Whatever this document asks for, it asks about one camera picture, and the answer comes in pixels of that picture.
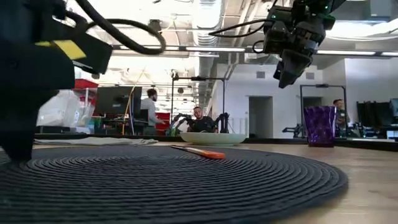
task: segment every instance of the table surface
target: table surface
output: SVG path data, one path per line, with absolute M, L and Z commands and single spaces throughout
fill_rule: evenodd
M 160 142 L 157 145 L 186 145 Z M 35 146 L 51 148 L 57 146 Z M 242 144 L 242 150 L 279 152 L 326 162 L 339 167 L 349 178 L 346 194 L 322 207 L 277 223 L 382 224 L 398 220 L 398 153 L 346 147 L 315 148 L 305 145 Z

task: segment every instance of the purple vase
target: purple vase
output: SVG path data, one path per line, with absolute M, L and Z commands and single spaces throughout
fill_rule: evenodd
M 336 129 L 336 107 L 304 108 L 305 128 L 309 146 L 333 147 Z

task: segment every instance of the man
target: man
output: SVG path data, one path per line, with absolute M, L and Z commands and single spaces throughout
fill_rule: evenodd
M 344 101 L 342 99 L 334 100 L 333 105 L 337 108 L 336 124 L 340 129 L 345 129 L 346 128 L 345 121 L 347 119 L 347 123 L 349 123 L 349 117 L 344 109 Z
M 215 125 L 215 122 L 213 121 L 213 119 L 211 117 L 203 115 L 203 111 L 200 106 L 196 106 L 193 109 L 193 115 L 196 117 L 196 120 L 193 123 L 193 128 L 189 127 L 188 131 L 196 132 L 196 133 L 200 133 L 200 132 L 218 133 L 217 124 L 216 124 L 216 126 L 215 126 L 216 128 L 214 130 L 213 127 Z
M 147 91 L 148 98 L 141 101 L 141 109 L 148 110 L 148 127 L 144 129 L 144 135 L 156 135 L 155 124 L 165 124 L 156 117 L 157 92 L 155 89 Z

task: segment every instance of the black round placemat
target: black round placemat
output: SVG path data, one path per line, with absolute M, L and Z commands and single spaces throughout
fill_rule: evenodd
M 2 223 L 264 223 L 336 196 L 347 177 L 303 157 L 237 149 L 211 160 L 170 147 L 0 152 Z

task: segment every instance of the black shirt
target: black shirt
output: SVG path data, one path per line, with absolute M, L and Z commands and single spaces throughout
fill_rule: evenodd
M 206 131 L 209 133 L 213 133 L 215 127 L 215 122 L 211 117 L 203 116 L 202 119 L 196 119 L 193 122 L 193 132 L 199 133 L 202 131 Z

